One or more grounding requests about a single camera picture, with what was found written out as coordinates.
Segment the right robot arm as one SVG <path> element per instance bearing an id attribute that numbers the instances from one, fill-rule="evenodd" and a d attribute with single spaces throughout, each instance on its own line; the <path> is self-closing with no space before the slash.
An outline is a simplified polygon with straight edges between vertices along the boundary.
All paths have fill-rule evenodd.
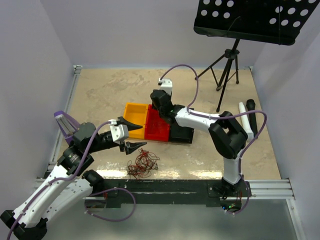
<path id="1" fill-rule="evenodd" d="M 228 111 L 220 115 L 209 114 L 173 104 L 169 94 L 161 89 L 153 90 L 150 98 L 160 118 L 166 123 L 200 130 L 210 135 L 215 149 L 223 157 L 223 192 L 227 196 L 235 196 L 241 190 L 241 158 L 248 139 L 246 131 L 235 116 Z"/>

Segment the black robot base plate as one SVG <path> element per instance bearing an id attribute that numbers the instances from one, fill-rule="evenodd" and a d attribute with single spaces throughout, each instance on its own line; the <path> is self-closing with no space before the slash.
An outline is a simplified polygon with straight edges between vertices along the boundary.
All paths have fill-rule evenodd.
<path id="1" fill-rule="evenodd" d="M 136 204 L 143 205 L 205 205 L 220 207 L 235 199 L 251 197 L 250 183 L 240 180 L 229 186 L 221 179 L 104 179 L 90 197 L 106 201 L 107 208 L 132 204 L 128 190 Z"/>

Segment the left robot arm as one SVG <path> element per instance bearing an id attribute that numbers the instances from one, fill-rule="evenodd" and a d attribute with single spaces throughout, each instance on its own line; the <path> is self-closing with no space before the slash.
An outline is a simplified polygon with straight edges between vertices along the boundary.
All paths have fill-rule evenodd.
<path id="1" fill-rule="evenodd" d="M 129 132 L 142 126 L 122 116 L 105 122 L 109 131 L 98 133 L 100 126 L 91 122 L 78 123 L 63 111 L 54 114 L 68 148 L 57 160 L 44 182 L 14 210 L 5 210 L 0 219 L 9 228 L 7 238 L 41 240 L 47 225 L 58 214 L 80 199 L 108 193 L 104 178 L 87 168 L 94 162 L 92 153 L 118 147 L 126 155 L 145 145 L 145 142 L 127 141 Z"/>

